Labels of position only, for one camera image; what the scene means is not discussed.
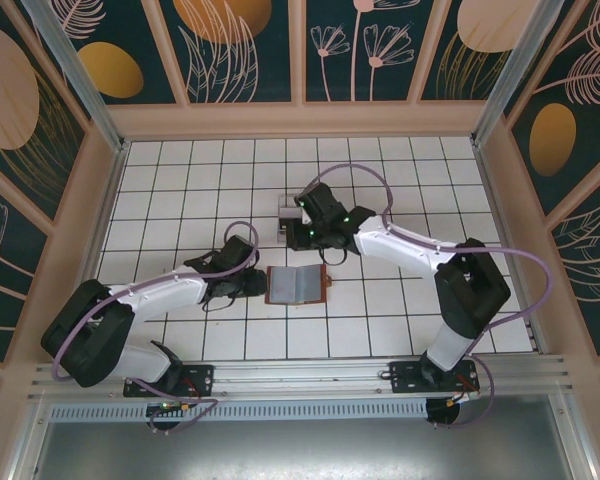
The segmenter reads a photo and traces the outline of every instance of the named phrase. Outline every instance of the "vent grille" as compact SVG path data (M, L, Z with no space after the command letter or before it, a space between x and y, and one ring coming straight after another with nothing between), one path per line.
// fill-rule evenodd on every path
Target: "vent grille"
M56 405L52 423L146 422L152 404L68 404ZM202 421L334 420L354 418L425 418L426 399L320 400L224 402L202 417ZM191 418L206 405L185 412L159 415L156 422Z

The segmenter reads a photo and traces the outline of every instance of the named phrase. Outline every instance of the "yellow oval shape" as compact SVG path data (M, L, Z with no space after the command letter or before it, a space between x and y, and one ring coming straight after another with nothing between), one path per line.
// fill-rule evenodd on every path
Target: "yellow oval shape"
M0 148L15 150L27 143L39 110L36 72L18 44L0 30Z
M471 50L512 50L538 0L464 0L458 11L458 35Z
M142 91L142 71L131 55L120 47L94 42L82 47L78 56L99 92L115 98L129 98Z
M544 177L555 175L571 156L576 142L576 119L564 105L550 103L536 116L531 128L531 165Z
M271 0L173 0L173 6L193 33L213 43L243 41L239 18L245 21L254 37L271 19ZM226 8L235 16L237 30L229 21Z

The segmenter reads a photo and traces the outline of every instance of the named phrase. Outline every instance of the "black mounting bracket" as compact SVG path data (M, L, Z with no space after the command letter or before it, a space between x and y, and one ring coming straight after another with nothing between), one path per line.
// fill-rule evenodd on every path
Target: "black mounting bracket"
M382 372L381 378L391 382L393 393L452 393L467 388L480 390L476 365L472 360L458 362L453 370L442 377L439 386L432 385L422 376L422 363L419 360L391 362L389 371Z

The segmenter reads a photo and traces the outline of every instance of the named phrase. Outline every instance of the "white tiled floor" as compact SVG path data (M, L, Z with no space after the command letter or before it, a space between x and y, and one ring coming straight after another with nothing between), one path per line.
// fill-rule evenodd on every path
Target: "white tiled floor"
M277 243L278 198L297 193L319 170L349 161L388 179L394 223L448 241L474 236L498 245L472 155L468 139L438 137L134 143L98 278L128 283L170 271L222 247L226 226L245 219L260 234L262 268L320 263L317 252ZM363 172L341 169L323 180L348 208L385 207L385 191ZM340 255L326 254L330 262ZM508 275L503 256L494 257ZM334 283L326 305L271 306L262 297L209 313L193 305L147 322L140 333L188 361L411 355L434 339L442 317L424 280L354 255L327 268ZM517 308L513 298L503 312ZM518 320L485 335L475 351L531 350L527 327Z

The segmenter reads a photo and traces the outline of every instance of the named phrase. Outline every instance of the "mounting plate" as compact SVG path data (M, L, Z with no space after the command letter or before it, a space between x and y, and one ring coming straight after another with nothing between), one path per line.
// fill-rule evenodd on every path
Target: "mounting plate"
M467 386L459 377L476 390L480 390L476 365L472 360L461 360L456 368L447 373L440 387L434 387L422 377L421 364L418 360L391 362L389 371L385 373L387 375L383 378L391 382L393 393L452 393L466 390Z
M194 401L197 395L191 391L189 382L193 384L201 397L210 397L213 389L213 365L183 365L180 375L180 382L176 385L171 395L176 397L191 397ZM140 385L130 382L125 383L122 394L126 398L149 398L156 397L151 392L148 392Z

